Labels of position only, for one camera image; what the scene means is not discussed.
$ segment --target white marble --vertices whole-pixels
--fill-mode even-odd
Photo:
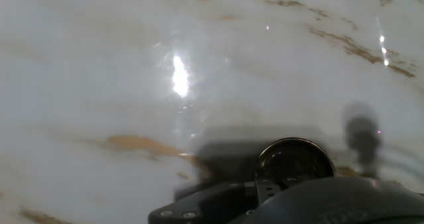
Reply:
[[[172,150],[106,144],[118,135],[188,155],[299,136],[358,168],[343,128],[355,103],[378,119],[381,178],[424,192],[423,13],[420,0],[0,0],[0,222],[30,223],[24,207],[147,223],[197,182]]]

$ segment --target screw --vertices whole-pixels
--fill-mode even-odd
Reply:
[[[196,216],[196,213],[194,213],[192,211],[189,211],[189,212],[186,212],[186,213],[183,214],[183,217],[185,217],[185,218],[193,218],[195,216]]]
[[[173,214],[173,212],[172,212],[172,211],[163,211],[163,212],[161,212],[161,213],[160,213],[160,215],[161,215],[161,216],[164,216],[164,217],[165,217],[165,216],[172,215],[172,214]]]

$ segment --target marble surface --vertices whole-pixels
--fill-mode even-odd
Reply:
[[[147,223],[214,175],[196,156],[290,136],[361,169],[357,116],[379,177],[424,192],[423,15],[423,0],[0,0],[0,222]]]

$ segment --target black device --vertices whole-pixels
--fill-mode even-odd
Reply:
[[[225,182],[153,211],[149,224],[424,223],[424,197],[395,184],[335,177],[319,146],[300,138],[267,147],[252,181]]]

